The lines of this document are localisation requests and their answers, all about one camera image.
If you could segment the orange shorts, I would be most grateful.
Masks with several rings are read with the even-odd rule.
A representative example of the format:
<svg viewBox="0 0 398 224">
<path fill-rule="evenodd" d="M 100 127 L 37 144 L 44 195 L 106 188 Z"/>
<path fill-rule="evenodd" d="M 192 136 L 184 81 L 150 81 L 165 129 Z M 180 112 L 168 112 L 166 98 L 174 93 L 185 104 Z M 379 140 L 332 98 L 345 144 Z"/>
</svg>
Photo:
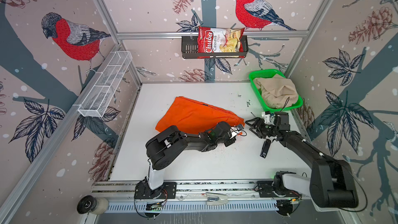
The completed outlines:
<svg viewBox="0 0 398 224">
<path fill-rule="evenodd" d="M 240 124 L 245 125 L 244 119 L 231 111 L 179 96 L 175 98 L 155 129 L 158 132 L 163 132 L 170 126 L 175 125 L 179 131 L 199 134 L 214 128 L 223 121 L 232 127 Z"/>
</svg>

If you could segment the beige shorts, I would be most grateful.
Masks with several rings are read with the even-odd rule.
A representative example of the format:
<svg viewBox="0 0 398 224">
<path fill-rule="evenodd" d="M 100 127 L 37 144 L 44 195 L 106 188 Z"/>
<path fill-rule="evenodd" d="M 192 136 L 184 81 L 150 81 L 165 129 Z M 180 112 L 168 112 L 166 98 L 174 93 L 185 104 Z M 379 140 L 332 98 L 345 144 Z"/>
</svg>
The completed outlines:
<svg viewBox="0 0 398 224">
<path fill-rule="evenodd" d="M 271 78 L 255 78 L 254 85 L 265 105 L 271 109 L 282 109 L 295 104 L 299 95 L 292 80 L 275 74 Z"/>
</svg>

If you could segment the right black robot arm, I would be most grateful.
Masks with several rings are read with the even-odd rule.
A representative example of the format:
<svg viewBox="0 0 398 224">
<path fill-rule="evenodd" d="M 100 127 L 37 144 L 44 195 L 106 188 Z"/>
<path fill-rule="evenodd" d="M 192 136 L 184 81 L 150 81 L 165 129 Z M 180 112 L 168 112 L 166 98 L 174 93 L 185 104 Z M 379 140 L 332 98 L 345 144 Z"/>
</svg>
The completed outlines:
<svg viewBox="0 0 398 224">
<path fill-rule="evenodd" d="M 262 157 L 266 157 L 273 142 L 279 142 L 294 152 L 311 169 L 311 176 L 280 171 L 274 176 L 276 195 L 293 191 L 312 198 L 320 208 L 356 208 L 359 198 L 351 167 L 314 147 L 300 133 L 290 129 L 286 112 L 266 112 L 262 118 L 247 120 L 246 125 L 258 138 L 264 139 Z"/>
</svg>

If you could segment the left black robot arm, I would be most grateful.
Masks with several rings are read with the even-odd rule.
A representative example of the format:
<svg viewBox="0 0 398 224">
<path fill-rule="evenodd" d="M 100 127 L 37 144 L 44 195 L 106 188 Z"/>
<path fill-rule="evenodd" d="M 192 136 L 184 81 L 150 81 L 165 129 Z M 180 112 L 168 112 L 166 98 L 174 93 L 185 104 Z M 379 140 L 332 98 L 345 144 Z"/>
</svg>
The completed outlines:
<svg viewBox="0 0 398 224">
<path fill-rule="evenodd" d="M 164 169 L 169 166 L 183 151 L 195 150 L 209 152 L 219 144 L 228 147 L 236 142 L 238 135 L 244 134 L 244 126 L 231 126 L 222 121 L 215 127 L 199 134 L 182 132 L 172 125 L 146 143 L 146 154 L 150 169 L 146 178 L 150 190 L 163 188 Z"/>
</svg>

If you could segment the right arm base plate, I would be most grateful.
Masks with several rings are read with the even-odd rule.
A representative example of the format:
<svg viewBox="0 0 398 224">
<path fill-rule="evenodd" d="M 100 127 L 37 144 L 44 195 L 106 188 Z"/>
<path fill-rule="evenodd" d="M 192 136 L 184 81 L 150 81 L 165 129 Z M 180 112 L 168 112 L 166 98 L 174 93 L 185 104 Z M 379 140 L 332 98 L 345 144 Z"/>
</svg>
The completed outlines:
<svg viewBox="0 0 398 224">
<path fill-rule="evenodd" d="M 302 195 L 296 191 L 287 189 L 283 183 L 274 183 L 271 180 L 257 181 L 254 188 L 261 198 L 301 198 Z"/>
</svg>

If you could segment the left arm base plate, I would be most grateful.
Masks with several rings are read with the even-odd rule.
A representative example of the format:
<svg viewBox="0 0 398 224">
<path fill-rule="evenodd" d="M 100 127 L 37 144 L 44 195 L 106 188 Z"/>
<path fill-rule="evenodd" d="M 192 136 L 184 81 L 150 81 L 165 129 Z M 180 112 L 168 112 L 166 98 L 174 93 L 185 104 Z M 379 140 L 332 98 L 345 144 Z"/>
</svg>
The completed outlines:
<svg viewBox="0 0 398 224">
<path fill-rule="evenodd" d="M 177 184 L 164 182 L 159 188 L 152 190 L 147 181 L 140 181 L 135 187 L 135 200 L 175 199 Z"/>
</svg>

